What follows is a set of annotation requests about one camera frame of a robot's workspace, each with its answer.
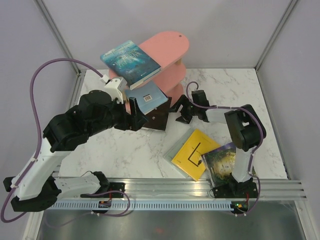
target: black book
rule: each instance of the black book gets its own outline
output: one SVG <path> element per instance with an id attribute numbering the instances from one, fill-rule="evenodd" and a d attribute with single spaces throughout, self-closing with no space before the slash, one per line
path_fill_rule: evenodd
<path id="1" fill-rule="evenodd" d="M 171 100 L 172 98 L 168 97 L 168 101 L 149 112 L 146 115 L 146 117 L 148 118 L 148 122 L 144 124 L 142 128 L 147 130 L 165 132 L 167 128 Z"/>

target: gray floor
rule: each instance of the gray floor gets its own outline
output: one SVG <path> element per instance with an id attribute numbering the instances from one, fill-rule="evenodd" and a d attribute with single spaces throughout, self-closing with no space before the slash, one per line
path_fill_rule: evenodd
<path id="1" fill-rule="evenodd" d="M 59 225 L 83 211 L 46 211 Z M 122 217 L 87 215 L 59 229 L 41 225 L 38 240 L 304 240 L 290 205 L 259 202 L 246 217 L 218 211 L 134 211 Z"/>

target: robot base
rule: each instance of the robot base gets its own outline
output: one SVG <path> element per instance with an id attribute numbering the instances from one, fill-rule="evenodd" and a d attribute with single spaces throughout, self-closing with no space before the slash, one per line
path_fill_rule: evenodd
<path id="1" fill-rule="evenodd" d="M 217 199 L 246 199 L 247 193 L 251 199 L 258 197 L 257 185 L 253 182 L 253 178 L 245 182 L 237 182 L 232 175 L 227 184 L 214 187 L 212 191 Z"/>

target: book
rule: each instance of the book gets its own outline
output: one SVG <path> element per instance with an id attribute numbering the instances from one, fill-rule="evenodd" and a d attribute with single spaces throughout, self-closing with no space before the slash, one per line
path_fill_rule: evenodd
<path id="1" fill-rule="evenodd" d="M 233 142 L 202 155 L 202 160 L 209 171 L 213 187 L 220 187 L 228 183 L 230 174 L 235 167 L 236 146 Z"/>
<path id="2" fill-rule="evenodd" d="M 131 40 L 104 53 L 100 59 L 132 90 L 161 70 L 161 66 Z"/>
<path id="3" fill-rule="evenodd" d="M 217 142 L 195 129 L 171 162 L 198 181 L 206 170 L 201 156 L 219 147 Z"/>
<path id="4" fill-rule="evenodd" d="M 169 109 L 172 97 L 168 97 L 168 101 L 157 106 L 154 110 L 149 112 L 146 117 L 148 122 L 143 125 L 143 129 L 165 132 L 169 117 Z"/>
<path id="5" fill-rule="evenodd" d="M 174 169 L 176 169 L 185 178 L 189 178 L 190 176 L 183 170 L 181 170 L 181 168 L 172 164 L 172 160 L 194 131 L 195 130 L 193 128 L 189 128 L 188 131 L 186 131 L 185 134 L 163 155 L 163 158 L 167 160 L 168 163 L 170 163 L 174 167 Z"/>
<path id="6" fill-rule="evenodd" d="M 136 98 L 143 114 L 148 114 L 156 107 L 168 101 L 168 97 L 153 81 L 133 90 L 126 89 L 124 92 L 127 98 Z"/>

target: metal corner post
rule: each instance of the metal corner post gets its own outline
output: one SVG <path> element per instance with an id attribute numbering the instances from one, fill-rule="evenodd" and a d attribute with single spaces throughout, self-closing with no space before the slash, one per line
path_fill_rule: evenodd
<path id="1" fill-rule="evenodd" d="M 73 56 L 72 56 L 64 38 L 62 37 L 57 25 L 55 24 L 54 19 L 52 18 L 51 14 L 50 14 L 47 6 L 43 2 L 43 0 L 33 0 L 33 1 L 34 1 L 35 5 L 38 7 L 44 20 L 48 24 L 50 30 L 52 31 L 52 33 L 53 33 L 56 41 L 58 42 L 61 50 L 63 51 L 64 55 L 69 59 L 73 59 Z M 80 69 L 78 68 L 77 64 L 75 64 L 74 62 L 70 62 L 70 64 L 78 76 L 80 74 Z"/>
<path id="2" fill-rule="evenodd" d="M 277 24 L 275 30 L 273 31 L 269 41 L 267 42 L 261 56 L 259 57 L 259 60 L 255 66 L 255 71 L 258 72 L 259 69 L 261 68 L 266 56 L 268 55 L 269 51 L 271 50 L 273 44 L 275 43 L 276 39 L 278 38 L 279 34 L 284 28 L 284 25 L 288 21 L 290 15 L 292 14 L 293 10 L 297 6 L 297 3 L 300 0 L 291 0 L 290 3 L 288 4 L 287 8 L 285 9 L 279 23 Z"/>

